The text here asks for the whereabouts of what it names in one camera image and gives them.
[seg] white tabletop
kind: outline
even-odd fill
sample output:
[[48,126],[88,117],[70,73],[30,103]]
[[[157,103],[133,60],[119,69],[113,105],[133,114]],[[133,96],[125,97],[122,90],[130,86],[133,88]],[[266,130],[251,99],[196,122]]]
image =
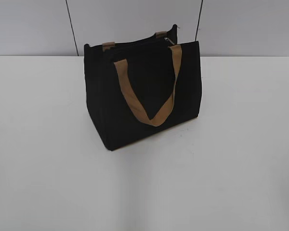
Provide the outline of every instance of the white tabletop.
[[107,151],[82,57],[0,57],[1,231],[289,231],[289,58],[201,58],[199,117]]

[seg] black canvas bag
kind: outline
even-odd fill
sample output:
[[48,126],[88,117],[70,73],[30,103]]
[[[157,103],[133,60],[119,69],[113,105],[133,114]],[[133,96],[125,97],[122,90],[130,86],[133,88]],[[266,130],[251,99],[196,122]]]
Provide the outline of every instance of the black canvas bag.
[[87,108],[114,150],[198,116],[199,43],[176,44],[177,26],[131,43],[84,46]]

